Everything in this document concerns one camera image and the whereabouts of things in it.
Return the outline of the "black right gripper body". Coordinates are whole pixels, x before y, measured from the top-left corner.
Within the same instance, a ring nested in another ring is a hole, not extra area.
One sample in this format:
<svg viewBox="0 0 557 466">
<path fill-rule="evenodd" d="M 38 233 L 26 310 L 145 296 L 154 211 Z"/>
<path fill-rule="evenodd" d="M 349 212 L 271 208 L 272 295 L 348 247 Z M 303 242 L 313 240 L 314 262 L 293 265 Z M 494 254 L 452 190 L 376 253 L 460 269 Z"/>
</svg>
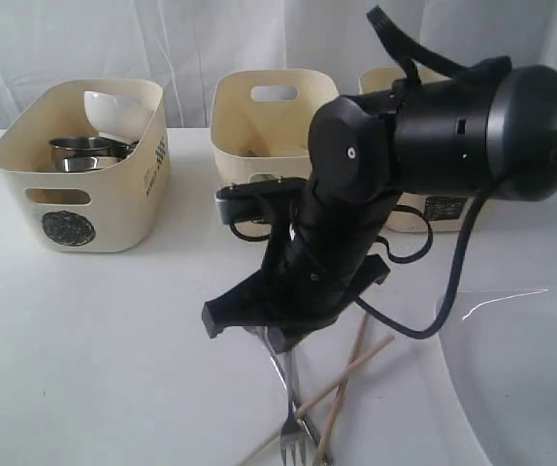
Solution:
<svg viewBox="0 0 557 466">
<path fill-rule="evenodd" d="M 379 230 L 396 206 L 396 191 L 384 190 L 363 204 L 342 200 L 309 180 L 287 211 L 287 226 L 272 241 L 262 271 L 280 322 L 286 306 L 310 281 L 346 287 L 363 263 Z"/>
</svg>

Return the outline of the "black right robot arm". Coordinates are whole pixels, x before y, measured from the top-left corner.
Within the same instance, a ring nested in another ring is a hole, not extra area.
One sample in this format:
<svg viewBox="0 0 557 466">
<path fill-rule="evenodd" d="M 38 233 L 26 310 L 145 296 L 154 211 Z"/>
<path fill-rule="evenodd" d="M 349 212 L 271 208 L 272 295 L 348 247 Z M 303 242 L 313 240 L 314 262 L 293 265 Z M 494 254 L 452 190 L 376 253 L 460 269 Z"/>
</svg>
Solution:
<svg viewBox="0 0 557 466">
<path fill-rule="evenodd" d="M 513 67 L 505 57 L 423 83 L 342 95 L 323 105 L 309 130 L 311 173 L 239 184 L 215 196 L 230 226 L 270 225 L 257 271 L 206 302 L 210 337 L 229 327 L 265 327 L 275 351 L 291 350 L 332 325 L 388 275 L 371 248 L 406 193 L 468 197 L 440 309 L 409 328 L 375 318 L 414 340 L 447 320 L 475 221 L 489 199 L 539 202 L 557 191 L 557 71 Z"/>
</svg>

